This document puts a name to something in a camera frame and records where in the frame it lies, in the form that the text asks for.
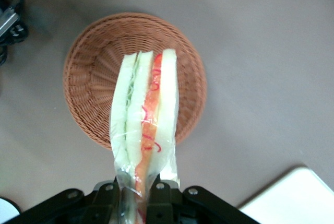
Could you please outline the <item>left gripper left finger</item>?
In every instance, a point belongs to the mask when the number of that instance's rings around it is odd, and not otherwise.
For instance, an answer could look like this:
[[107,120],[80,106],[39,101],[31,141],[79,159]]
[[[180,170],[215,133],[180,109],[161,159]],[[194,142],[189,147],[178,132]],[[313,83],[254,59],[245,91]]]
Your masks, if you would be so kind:
[[120,222],[120,188],[117,181],[103,181],[95,185],[92,201],[92,223]]

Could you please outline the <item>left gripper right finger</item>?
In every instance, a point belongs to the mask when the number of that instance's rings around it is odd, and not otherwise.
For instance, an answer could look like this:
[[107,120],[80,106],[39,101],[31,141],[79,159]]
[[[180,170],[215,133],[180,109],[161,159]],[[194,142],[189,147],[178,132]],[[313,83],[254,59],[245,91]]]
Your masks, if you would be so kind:
[[147,202],[146,223],[180,223],[182,193],[175,181],[156,179]]

